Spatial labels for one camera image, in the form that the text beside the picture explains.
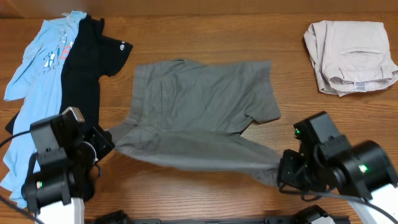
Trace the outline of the grey shorts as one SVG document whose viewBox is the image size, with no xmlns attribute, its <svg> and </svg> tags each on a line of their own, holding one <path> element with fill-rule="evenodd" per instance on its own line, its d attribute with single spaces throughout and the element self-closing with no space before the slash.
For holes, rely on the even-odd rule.
<svg viewBox="0 0 398 224">
<path fill-rule="evenodd" d="M 279 154 L 241 133 L 279 119 L 271 62 L 206 65 L 165 60 L 138 65 L 126 119 L 111 128 L 116 150 L 194 171 L 238 171 L 275 186 Z"/>
</svg>

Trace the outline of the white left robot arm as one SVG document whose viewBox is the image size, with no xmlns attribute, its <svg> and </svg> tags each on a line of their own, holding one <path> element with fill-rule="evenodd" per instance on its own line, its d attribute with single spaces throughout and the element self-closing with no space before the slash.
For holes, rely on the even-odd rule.
<svg viewBox="0 0 398 224">
<path fill-rule="evenodd" d="M 112 135 L 96 125 L 83 132 L 76 107 L 34 122 L 30 134 L 36 152 L 22 196 L 36 223 L 83 223 L 84 203 L 94 196 L 90 172 L 114 148 Z"/>
</svg>

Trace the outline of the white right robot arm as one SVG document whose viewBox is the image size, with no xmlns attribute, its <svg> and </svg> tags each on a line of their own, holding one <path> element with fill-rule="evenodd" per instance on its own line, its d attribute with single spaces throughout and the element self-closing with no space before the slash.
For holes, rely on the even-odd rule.
<svg viewBox="0 0 398 224">
<path fill-rule="evenodd" d="M 374 141 L 352 146 L 322 111 L 294 124 L 300 149 L 287 149 L 277 174 L 279 192 L 305 202 L 347 201 L 363 223 L 397 223 L 397 171 Z"/>
</svg>

